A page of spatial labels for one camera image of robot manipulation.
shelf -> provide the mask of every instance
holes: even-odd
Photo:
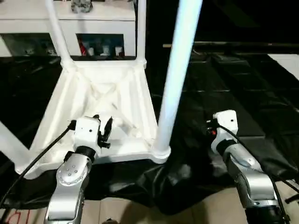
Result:
[[[61,20],[135,21],[134,3],[126,0],[93,2],[93,9],[86,14],[71,11],[71,2],[54,2]],[[0,20],[48,19],[43,0],[4,0],[0,3]]]

red object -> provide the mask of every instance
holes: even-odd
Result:
[[[80,47],[80,51],[81,51],[81,54],[82,56],[86,56],[87,54],[87,50],[86,48],[84,47],[83,43],[81,40],[79,40],[79,47]]]

gray object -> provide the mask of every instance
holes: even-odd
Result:
[[[92,8],[92,0],[71,0],[71,10],[74,13],[88,13]]]

floor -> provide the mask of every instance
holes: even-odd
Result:
[[[281,182],[278,183],[278,188],[282,199],[295,194],[294,190]],[[292,223],[299,223],[299,205],[292,202],[289,205],[285,204],[285,209]],[[21,210],[19,223],[18,215],[14,215],[10,218],[9,224],[43,224],[45,213],[46,209],[30,210],[30,212]],[[101,224],[109,218],[121,224],[247,223],[237,191],[234,188],[211,195],[202,202],[174,216],[165,216],[156,208],[147,208],[125,199],[106,198],[102,201],[85,201],[82,224]]]

black cable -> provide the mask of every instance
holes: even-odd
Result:
[[[231,136],[233,136],[235,139],[238,140],[238,142],[248,151],[250,152],[250,150],[248,149],[248,147],[244,144],[244,142],[236,135],[234,134],[232,131],[230,131],[229,129],[227,129],[226,127],[222,126],[222,125],[219,125],[218,124],[218,127],[222,128],[223,130],[227,131]],[[290,223],[290,218],[289,216],[287,215],[287,213],[285,212],[285,208],[284,208],[284,205],[282,203],[282,200],[281,200],[281,197],[280,197],[280,193],[278,191],[278,188],[276,186],[276,183],[275,181],[272,179],[271,175],[267,174],[273,184],[273,188],[274,188],[274,191],[275,191],[275,194],[277,196],[277,201],[278,201],[278,205],[280,207],[280,210],[281,210],[281,213],[282,213],[282,216],[283,216],[283,219],[285,221],[285,224],[289,224]]]
[[[5,209],[5,211],[4,211],[4,213],[3,213],[3,215],[2,215],[2,217],[1,217],[1,220],[0,220],[0,224],[6,224],[6,218],[8,217],[8,215],[9,215],[9,213],[10,213],[10,211],[11,211],[12,209]]]
[[[292,188],[294,191],[296,191],[297,193],[299,193],[299,189],[297,189],[295,186],[293,186],[292,184],[290,184],[288,181],[283,181],[282,182],[285,184],[285,185],[288,185],[290,188]]]
[[[15,180],[15,182],[10,186],[10,188],[8,189],[8,191],[5,193],[5,195],[2,197],[1,202],[0,202],[0,208],[2,208],[5,199],[7,198],[8,194],[10,193],[10,191],[14,188],[14,186],[25,176],[25,174],[36,164],[37,161],[40,160],[40,158],[43,157],[43,155],[45,155],[59,140],[61,140],[65,134],[69,131],[69,130],[73,130],[73,126],[74,126],[74,122],[72,121],[70,123],[70,125],[66,128],[66,130],[64,132],[62,132],[61,135],[59,135],[51,144],[48,145],[48,147],[46,147],[27,167],[26,169],[18,176],[18,178]]]

